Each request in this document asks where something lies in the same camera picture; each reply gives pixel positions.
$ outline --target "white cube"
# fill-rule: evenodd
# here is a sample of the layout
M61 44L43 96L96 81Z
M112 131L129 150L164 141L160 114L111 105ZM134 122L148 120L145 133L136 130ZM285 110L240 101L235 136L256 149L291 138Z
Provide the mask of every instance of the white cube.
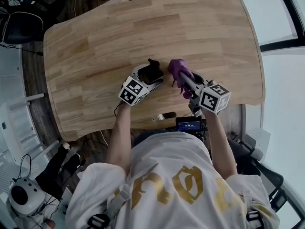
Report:
M227 107L230 96L231 92L229 90L220 84L214 84L202 89L199 105L217 113Z
M119 93L119 98L130 106L134 106L143 100L148 93L149 90L144 87L141 82L128 76L127 80L123 83L123 87Z

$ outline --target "dark wood floor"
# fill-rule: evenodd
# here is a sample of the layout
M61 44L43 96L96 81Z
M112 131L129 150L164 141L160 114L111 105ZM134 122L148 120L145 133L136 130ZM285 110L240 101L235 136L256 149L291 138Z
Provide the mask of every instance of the dark wood floor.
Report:
M52 3L55 0L43 1L46 3ZM105 3L106 1L108 0L66 0L66 5L57 19L59 22L69 20L71 18L74 18L75 14L77 16L81 15ZM36 52L42 52L43 43L31 42L24 45L24 48ZM56 139L60 139L61 136L56 126L50 105L50 100L48 98L43 57L29 52L23 52L22 60L23 77L27 96L40 93L45 93L46 95L42 99L32 101L30 105L30 111L41 141L43 141L45 145L49 145ZM237 132L239 135L241 134L241 105L228 107L225 111L222 111L220 117L228 134L231 131ZM133 134L137 136L137 134L139 134L142 130L132 131ZM111 130L105 130L103 131L103 134L106 141L108 141L111 134ZM80 138L78 141L74 142L72 145L74 148L81 149L81 154L86 159L86 164L83 167L80 167L79 171L84 170L89 164L105 161L107 147L100 132L95 132L86 135ZM48 155L49 158L52 158L54 153L49 152ZM74 174L72 179L69 181L69 189L71 192L75 190L78 181L78 177L76 176L76 174Z

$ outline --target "white helmet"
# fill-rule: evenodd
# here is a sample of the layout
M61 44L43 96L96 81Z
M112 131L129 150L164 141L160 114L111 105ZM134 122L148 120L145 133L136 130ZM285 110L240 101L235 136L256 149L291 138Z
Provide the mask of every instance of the white helmet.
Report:
M31 215L43 206L46 195L28 177L20 178L10 189L9 200L14 210L22 215Z

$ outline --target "wooden table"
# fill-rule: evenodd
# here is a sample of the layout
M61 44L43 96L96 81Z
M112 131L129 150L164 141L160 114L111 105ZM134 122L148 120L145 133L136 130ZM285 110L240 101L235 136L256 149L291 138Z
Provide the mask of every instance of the wooden table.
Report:
M123 81L148 58L161 63L164 82L132 108L132 128L174 126L152 117L190 114L171 87L174 58L231 90L231 104L264 101L261 53L242 0L111 0L45 33L45 74L62 138L112 128Z

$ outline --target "small display screen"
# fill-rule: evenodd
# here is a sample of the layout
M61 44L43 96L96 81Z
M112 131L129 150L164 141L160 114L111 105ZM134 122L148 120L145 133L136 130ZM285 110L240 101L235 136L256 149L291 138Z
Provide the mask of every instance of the small display screen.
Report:
M178 131L200 130L200 121L178 123Z

